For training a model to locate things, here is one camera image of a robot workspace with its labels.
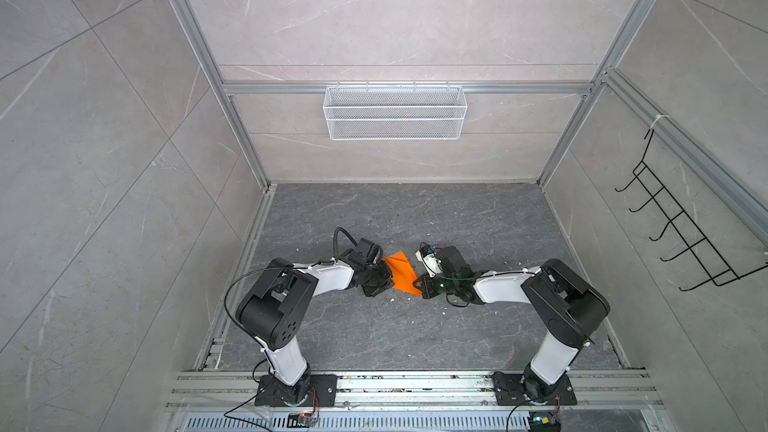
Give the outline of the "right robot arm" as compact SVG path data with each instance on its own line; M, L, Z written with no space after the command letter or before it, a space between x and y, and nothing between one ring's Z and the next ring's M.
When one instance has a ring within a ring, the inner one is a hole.
M525 398L535 404L545 403L565 384L570 366L610 312L603 295L559 259L549 259L534 270L486 271L467 277L427 272L413 286L425 299L443 294L465 304L531 305L547 329L521 378Z

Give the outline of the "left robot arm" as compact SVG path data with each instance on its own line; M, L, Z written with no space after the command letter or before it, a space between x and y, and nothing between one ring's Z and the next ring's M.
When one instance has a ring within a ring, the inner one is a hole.
M394 286L383 262L349 264L331 260L312 265L273 259L238 303L235 322L261 346L271 385L288 405L299 405L311 389L311 367L297 334L312 299L355 287L374 297Z

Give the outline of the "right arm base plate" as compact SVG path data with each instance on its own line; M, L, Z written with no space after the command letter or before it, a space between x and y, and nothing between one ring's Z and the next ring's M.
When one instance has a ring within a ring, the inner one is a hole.
M492 389L499 406L564 405L573 406L577 399L570 378L562 375L554 384L547 384L535 373L493 372Z

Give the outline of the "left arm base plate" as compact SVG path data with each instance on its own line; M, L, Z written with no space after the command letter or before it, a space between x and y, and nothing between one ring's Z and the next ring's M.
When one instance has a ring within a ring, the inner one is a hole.
M255 406L332 407L335 404L338 376L333 374L304 374L299 381L286 385L273 374L259 379Z

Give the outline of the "aluminium mounting rail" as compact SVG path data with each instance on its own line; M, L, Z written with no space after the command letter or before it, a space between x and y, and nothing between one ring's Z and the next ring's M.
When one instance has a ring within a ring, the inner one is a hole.
M244 400L284 407L271 379L247 372L185 372L171 385L169 409L216 411ZM521 376L491 371L334 371L312 378L302 407L342 410L659 409L643 370L570 371L546 399L530 401Z

